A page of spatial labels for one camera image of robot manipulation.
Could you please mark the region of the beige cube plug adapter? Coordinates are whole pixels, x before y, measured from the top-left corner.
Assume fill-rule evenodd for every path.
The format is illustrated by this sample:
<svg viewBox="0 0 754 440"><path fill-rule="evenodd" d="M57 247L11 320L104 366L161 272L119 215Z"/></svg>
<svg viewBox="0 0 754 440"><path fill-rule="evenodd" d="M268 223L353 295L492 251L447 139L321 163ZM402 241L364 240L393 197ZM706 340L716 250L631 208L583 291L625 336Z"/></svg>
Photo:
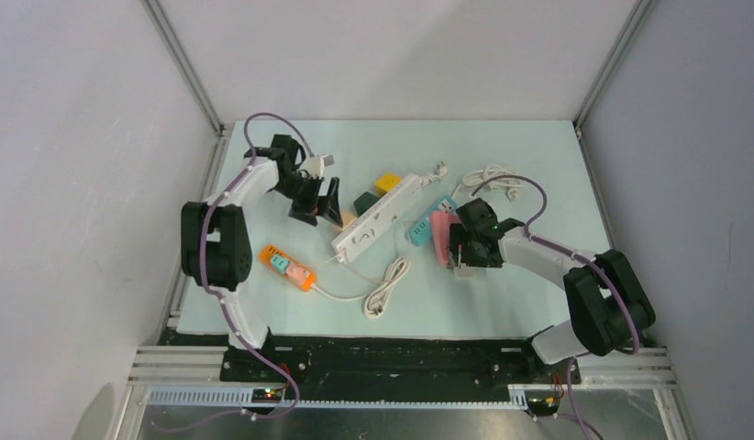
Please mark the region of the beige cube plug adapter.
<svg viewBox="0 0 754 440"><path fill-rule="evenodd" d="M358 217L350 211L342 211L341 220L342 225L334 225L334 228L338 233L341 233L351 227L358 220Z"/></svg>

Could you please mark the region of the dark green plug adapter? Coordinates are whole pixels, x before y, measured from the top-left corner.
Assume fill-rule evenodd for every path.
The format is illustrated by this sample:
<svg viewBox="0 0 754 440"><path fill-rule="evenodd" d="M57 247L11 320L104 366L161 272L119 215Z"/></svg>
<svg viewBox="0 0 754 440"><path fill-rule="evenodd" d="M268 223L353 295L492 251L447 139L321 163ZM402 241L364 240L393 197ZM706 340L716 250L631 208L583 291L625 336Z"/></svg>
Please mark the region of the dark green plug adapter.
<svg viewBox="0 0 754 440"><path fill-rule="evenodd" d="M364 215L370 208L372 208L378 201L380 196L373 192L363 192L353 202L353 207L357 216Z"/></svg>

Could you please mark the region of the pink triangular power strip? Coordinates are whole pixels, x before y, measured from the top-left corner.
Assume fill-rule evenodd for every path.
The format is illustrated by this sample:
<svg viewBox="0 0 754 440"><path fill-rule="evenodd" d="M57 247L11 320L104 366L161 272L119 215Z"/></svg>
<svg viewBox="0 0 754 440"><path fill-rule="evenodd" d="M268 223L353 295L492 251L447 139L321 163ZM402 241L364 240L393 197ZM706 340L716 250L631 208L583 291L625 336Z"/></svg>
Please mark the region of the pink triangular power strip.
<svg viewBox="0 0 754 440"><path fill-rule="evenodd" d="M429 215L432 240L437 262L443 266L450 265L450 226L459 224L460 219L454 213L434 211Z"/></svg>

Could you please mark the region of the white multicolour power strip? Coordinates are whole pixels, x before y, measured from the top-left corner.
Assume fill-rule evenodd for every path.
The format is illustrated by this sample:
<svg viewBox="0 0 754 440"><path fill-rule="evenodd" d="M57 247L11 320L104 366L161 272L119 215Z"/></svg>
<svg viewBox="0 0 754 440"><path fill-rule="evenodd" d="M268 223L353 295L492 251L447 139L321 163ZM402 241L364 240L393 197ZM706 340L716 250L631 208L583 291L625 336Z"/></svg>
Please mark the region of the white multicolour power strip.
<svg viewBox="0 0 754 440"><path fill-rule="evenodd" d="M416 174L404 177L396 187L332 240L336 260L342 264L353 262L412 209L420 200L422 192L421 177Z"/></svg>

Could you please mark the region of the yellow cube plug adapter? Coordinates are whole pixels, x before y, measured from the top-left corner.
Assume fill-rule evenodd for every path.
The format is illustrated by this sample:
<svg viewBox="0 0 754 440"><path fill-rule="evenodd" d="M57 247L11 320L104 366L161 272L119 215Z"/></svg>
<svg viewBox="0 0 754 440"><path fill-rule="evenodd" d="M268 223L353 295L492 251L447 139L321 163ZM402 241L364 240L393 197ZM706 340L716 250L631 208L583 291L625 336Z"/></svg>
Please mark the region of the yellow cube plug adapter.
<svg viewBox="0 0 754 440"><path fill-rule="evenodd" d="M402 180L402 176L387 172L374 182L374 190L379 197L383 197L400 184Z"/></svg>

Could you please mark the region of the pink small plug adapter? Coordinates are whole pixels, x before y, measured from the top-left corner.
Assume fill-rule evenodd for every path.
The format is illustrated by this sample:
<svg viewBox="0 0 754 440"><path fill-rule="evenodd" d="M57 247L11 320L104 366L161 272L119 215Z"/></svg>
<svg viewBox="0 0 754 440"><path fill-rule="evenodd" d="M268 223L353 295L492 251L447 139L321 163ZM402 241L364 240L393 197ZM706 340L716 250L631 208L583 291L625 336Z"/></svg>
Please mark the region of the pink small plug adapter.
<svg viewBox="0 0 754 440"><path fill-rule="evenodd" d="M285 274L292 284L305 292L310 289L311 285L316 280L314 272L308 270L306 267L298 265L289 266Z"/></svg>

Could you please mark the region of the teal small plug adapter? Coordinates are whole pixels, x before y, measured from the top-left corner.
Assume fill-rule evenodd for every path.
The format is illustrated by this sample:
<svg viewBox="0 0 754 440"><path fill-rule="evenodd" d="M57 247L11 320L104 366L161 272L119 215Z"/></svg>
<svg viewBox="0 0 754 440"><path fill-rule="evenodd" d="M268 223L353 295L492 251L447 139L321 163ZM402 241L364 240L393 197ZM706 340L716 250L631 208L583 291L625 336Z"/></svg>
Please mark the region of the teal small plug adapter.
<svg viewBox="0 0 754 440"><path fill-rule="evenodd" d="M278 273L285 275L292 261L283 255L275 254L271 256L270 264Z"/></svg>

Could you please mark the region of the orange power strip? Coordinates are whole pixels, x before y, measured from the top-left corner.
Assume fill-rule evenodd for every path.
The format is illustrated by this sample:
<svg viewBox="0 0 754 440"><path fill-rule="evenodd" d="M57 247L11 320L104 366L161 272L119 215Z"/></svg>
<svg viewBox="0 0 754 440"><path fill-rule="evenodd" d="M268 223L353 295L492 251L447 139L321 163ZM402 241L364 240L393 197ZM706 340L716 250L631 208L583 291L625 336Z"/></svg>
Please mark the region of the orange power strip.
<svg viewBox="0 0 754 440"><path fill-rule="evenodd" d="M316 285L316 273L276 246L267 245L259 253L259 261L302 292Z"/></svg>

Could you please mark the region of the white plug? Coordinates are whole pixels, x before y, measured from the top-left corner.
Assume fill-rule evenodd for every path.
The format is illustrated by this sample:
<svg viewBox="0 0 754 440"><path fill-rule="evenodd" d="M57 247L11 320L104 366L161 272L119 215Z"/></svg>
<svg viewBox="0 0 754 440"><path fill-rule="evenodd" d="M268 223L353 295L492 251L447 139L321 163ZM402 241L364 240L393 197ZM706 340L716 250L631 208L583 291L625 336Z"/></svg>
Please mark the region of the white plug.
<svg viewBox="0 0 754 440"><path fill-rule="evenodd" d="M476 277L477 269L466 265L456 266L453 269L453 275L457 280L471 280Z"/></svg>

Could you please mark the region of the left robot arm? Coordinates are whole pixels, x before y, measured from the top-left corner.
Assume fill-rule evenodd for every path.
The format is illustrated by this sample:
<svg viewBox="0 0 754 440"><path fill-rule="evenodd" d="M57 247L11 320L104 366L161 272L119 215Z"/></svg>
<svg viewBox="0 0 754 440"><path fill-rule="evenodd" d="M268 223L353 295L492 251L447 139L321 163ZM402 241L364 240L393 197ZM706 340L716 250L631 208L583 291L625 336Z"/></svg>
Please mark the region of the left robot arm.
<svg viewBox="0 0 754 440"><path fill-rule="evenodd" d="M181 211L182 271L218 300L230 334L250 348L242 369L256 381L270 379L278 358L262 347L269 326L239 303L254 257L246 213L267 193L290 202L289 217L316 226L342 226L339 179L327 179L330 155L315 155L290 135L276 134L267 148L250 148L238 174L219 194L188 202Z"/></svg>

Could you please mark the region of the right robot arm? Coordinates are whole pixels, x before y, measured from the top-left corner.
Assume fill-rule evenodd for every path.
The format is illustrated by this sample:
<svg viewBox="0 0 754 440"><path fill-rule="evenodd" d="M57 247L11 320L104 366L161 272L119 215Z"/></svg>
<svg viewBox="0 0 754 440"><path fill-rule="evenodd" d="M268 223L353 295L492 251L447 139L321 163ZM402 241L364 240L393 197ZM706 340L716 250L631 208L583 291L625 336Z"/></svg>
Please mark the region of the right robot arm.
<svg viewBox="0 0 754 440"><path fill-rule="evenodd" d="M493 208L476 198L458 208L449 227L449 257L455 267L496 269L518 266L559 287L569 319L531 336L520 359L524 376L546 381L568 358L598 357L630 345L654 325L656 314L627 257L616 249L604 253L573 250L532 234L514 218L499 220Z"/></svg>

